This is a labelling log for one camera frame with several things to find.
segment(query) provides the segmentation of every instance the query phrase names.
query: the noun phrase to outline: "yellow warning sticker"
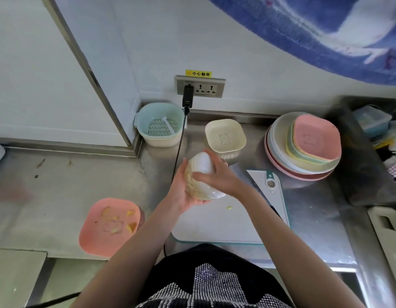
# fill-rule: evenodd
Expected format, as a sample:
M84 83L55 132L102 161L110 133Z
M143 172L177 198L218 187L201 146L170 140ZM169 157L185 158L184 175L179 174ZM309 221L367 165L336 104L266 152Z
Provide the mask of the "yellow warning sticker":
M189 77L212 77L212 71L185 70L185 75Z

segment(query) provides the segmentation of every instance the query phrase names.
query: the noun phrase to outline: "person's left hand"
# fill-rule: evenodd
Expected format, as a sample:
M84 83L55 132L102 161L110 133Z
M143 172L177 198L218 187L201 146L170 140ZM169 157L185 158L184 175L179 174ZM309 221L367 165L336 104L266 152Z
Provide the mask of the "person's left hand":
M178 167L170 191L166 196L166 199L171 202L172 205L179 206L181 214L194 205L203 205L209 202L192 198L185 192L185 169L187 165L188 160L184 158L182 164Z

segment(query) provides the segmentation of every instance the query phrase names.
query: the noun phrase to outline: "white wall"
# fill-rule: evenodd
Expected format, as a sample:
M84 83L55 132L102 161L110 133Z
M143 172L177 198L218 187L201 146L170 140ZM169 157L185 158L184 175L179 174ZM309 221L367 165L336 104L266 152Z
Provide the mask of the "white wall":
M112 0L143 100L181 103L174 76L186 69L226 79L222 99L193 108L324 113L340 95L396 98L396 87L325 72L270 45L208 0Z
M141 103L111 0L55 0L119 121L132 141Z
M0 137L125 146L41 0L0 0Z

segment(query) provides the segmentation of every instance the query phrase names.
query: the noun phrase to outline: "cloth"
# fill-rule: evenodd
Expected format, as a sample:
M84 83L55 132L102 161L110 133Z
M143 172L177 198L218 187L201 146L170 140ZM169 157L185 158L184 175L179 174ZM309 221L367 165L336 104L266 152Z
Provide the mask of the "cloth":
M323 70L396 85L396 0L210 0L265 41Z
M212 244L168 256L155 265L137 308L289 308L273 275Z

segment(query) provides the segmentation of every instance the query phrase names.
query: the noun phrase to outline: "hand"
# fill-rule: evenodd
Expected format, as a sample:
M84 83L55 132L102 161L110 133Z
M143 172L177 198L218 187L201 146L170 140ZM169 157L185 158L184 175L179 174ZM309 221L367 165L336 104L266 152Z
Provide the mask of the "hand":
M203 205L209 202L192 198L185 192L185 169L187 165L188 160L184 158L174 176L170 191L165 197L170 203L172 203L171 205L174 204L179 206L181 214L194 205Z
M192 173L192 178L202 181L216 190L222 191L232 197L237 197L239 191L245 186L231 169L215 152L204 150L210 155L215 167L215 174Z

